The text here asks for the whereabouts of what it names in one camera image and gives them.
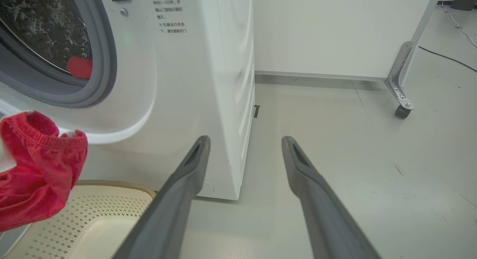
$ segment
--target floor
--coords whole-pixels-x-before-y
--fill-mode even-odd
[[[448,11],[477,41],[477,10]],[[477,69],[477,48],[440,7],[420,44]],[[416,109],[406,120],[381,82],[257,84],[240,199],[194,200],[181,257],[312,258],[281,155],[290,135],[382,258],[477,258],[477,73],[415,55],[404,91]]]

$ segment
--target white board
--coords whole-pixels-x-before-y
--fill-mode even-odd
[[[385,79],[401,45],[417,44],[430,3],[254,0],[256,72]]]

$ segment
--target caster wheel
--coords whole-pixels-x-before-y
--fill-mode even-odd
[[[402,107],[401,105],[399,105],[397,107],[396,113],[394,115],[397,116],[398,118],[405,119],[405,118],[407,118],[407,116],[409,115],[410,112],[411,112],[411,110],[408,110],[408,109]]]

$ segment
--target washing machine door opening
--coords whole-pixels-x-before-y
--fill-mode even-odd
[[[102,101],[116,47],[101,0],[0,0],[0,81],[51,105]]]

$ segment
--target front-loading washing machine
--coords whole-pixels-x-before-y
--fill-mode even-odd
[[[36,110],[85,132],[80,179],[159,190],[208,135],[198,195],[239,198],[255,100],[252,0],[0,3],[0,111]]]

